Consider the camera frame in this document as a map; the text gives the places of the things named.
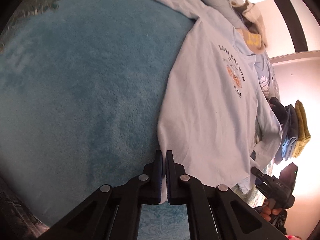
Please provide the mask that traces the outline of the person's right hand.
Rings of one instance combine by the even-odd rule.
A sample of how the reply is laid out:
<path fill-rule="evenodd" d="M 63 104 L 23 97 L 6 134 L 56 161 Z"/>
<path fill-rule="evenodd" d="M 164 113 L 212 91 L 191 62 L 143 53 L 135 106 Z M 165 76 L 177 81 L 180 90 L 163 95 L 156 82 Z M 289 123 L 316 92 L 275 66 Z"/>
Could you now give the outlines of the person's right hand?
<path fill-rule="evenodd" d="M 270 209 L 269 207 L 269 202 L 267 199 L 264 200 L 264 205 L 262 206 L 262 210 L 259 212 L 260 215 L 268 222 L 271 221 L 271 216 L 277 216 L 281 213 L 282 209 L 278 208 L 278 209 Z"/>

